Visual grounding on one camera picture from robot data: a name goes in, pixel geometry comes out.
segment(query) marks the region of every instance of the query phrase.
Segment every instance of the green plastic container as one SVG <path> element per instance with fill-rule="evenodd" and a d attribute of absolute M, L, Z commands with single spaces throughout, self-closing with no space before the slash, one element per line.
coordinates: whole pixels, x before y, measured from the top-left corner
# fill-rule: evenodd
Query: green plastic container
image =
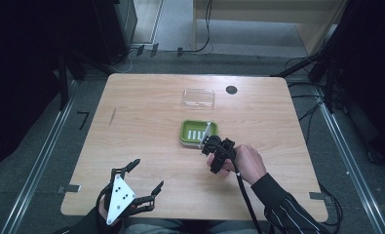
<path fill-rule="evenodd" d="M 214 122 L 185 120 L 180 128 L 180 142 L 186 146 L 199 146 L 210 123 L 209 136 L 217 135 L 218 127 Z"/>

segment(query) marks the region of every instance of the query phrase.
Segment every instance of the black round grommet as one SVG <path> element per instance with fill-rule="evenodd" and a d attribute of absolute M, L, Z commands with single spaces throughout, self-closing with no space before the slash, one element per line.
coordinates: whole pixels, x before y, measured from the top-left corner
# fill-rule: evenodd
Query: black round grommet
<path fill-rule="evenodd" d="M 230 95 L 235 95 L 235 94 L 237 94 L 237 92 L 238 92 L 238 89 L 235 86 L 226 87 L 226 93 L 228 93 Z"/>

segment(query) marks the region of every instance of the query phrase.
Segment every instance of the person's right hand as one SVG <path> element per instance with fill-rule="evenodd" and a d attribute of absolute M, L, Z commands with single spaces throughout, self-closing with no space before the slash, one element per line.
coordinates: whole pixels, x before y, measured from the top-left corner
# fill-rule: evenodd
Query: person's right hand
<path fill-rule="evenodd" d="M 236 148 L 236 152 L 235 164 L 241 173 L 242 179 L 250 185 L 253 185 L 267 174 L 261 155 L 250 145 L 240 145 Z M 211 165 L 213 157 L 213 154 L 211 154 L 207 161 L 208 166 Z M 235 172 L 234 165 L 229 159 L 225 161 L 220 172 L 227 175 L 225 173 L 227 171 Z"/>

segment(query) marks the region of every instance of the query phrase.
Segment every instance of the table top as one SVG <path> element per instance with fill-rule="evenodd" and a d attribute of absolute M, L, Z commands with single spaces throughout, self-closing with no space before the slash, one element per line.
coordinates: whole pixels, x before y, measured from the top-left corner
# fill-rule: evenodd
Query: table top
<path fill-rule="evenodd" d="M 225 89 L 235 86 L 238 92 Z M 214 91 L 213 108 L 190 108 L 186 89 Z M 250 214 L 236 177 L 215 175 L 198 148 L 185 147 L 179 134 L 184 120 L 213 121 L 218 135 L 250 144 L 263 157 L 267 172 L 317 221 L 327 220 L 317 178 L 289 95 L 277 77 L 215 75 L 113 74 L 108 78 L 61 211 L 85 215 L 110 179 L 113 168 L 140 164 L 125 176 L 137 197 L 150 195 L 162 180 L 155 210 L 143 217 L 247 219 Z M 246 183 L 258 219 L 262 203 Z"/>

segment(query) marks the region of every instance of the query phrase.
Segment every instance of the black sleeve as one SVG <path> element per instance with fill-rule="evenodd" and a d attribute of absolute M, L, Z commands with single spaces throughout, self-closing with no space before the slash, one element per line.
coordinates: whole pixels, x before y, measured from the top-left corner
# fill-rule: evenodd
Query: black sleeve
<path fill-rule="evenodd" d="M 265 217 L 283 233 L 329 233 L 269 174 L 252 185 Z"/>
<path fill-rule="evenodd" d="M 122 226 L 122 221 L 119 221 L 114 226 L 109 226 L 106 224 L 106 220 L 100 215 L 100 230 L 101 234 L 106 233 L 118 233 L 120 227 Z M 84 216 L 79 222 L 77 222 L 72 227 L 63 227 L 60 230 L 56 231 L 54 234 L 97 234 L 98 232 L 96 224 L 96 209 L 93 208 L 86 216 Z"/>

